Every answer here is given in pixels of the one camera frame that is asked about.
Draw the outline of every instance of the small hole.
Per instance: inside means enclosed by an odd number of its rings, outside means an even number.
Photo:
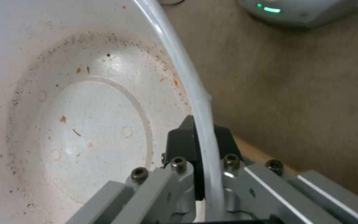
[[[228,156],[227,156],[227,159],[228,159],[228,160],[236,160],[236,156],[228,155]]]
[[[250,188],[250,194],[253,198],[256,197],[255,191],[252,188]]]
[[[136,175],[140,175],[140,174],[142,174],[143,173],[143,169],[137,169],[137,170],[135,170],[135,174]]]
[[[174,162],[175,162],[175,163],[181,163],[181,162],[183,162],[183,160],[182,160],[181,158],[176,158],[176,159],[174,160]]]

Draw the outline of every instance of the dirt stain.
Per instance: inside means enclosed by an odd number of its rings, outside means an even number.
[[[60,122],[62,123],[66,123],[66,117],[64,115],[62,115],[62,117],[60,118]]]

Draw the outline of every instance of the white bowl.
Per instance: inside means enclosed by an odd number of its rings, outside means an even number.
[[[132,1],[0,2],[0,223],[65,222],[190,113]]]

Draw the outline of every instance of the beige floor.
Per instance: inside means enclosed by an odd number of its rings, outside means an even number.
[[[358,11],[308,31],[263,24],[234,0],[165,11],[218,124],[358,194]]]

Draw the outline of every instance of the rust spot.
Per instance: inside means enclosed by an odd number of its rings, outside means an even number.
[[[86,147],[87,147],[88,149],[91,149],[93,146],[94,146],[94,145],[93,145],[93,143],[92,143],[91,140],[88,140],[88,141],[86,142]]]
[[[76,135],[81,136],[76,130],[73,129],[73,131]]]
[[[64,115],[62,115],[62,117],[60,118],[60,122],[62,123],[66,123],[66,117]]]

